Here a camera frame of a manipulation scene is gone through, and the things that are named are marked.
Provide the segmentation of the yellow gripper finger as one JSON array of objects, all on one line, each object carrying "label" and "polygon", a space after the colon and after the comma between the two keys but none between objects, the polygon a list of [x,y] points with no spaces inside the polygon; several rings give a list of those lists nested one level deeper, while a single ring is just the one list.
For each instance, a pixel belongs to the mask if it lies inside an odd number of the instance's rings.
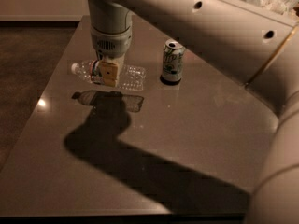
[{"label": "yellow gripper finger", "polygon": [[118,81],[119,67],[115,63],[100,61],[98,64],[103,82],[106,86],[116,87]]}]

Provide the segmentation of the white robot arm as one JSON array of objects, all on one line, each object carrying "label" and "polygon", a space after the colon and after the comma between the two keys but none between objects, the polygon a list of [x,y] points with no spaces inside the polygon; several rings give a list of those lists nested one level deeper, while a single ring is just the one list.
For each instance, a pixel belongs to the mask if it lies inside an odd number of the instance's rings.
[{"label": "white robot arm", "polygon": [[93,46],[122,56],[130,14],[175,39],[278,118],[245,224],[299,224],[298,23],[240,0],[88,0]]}]

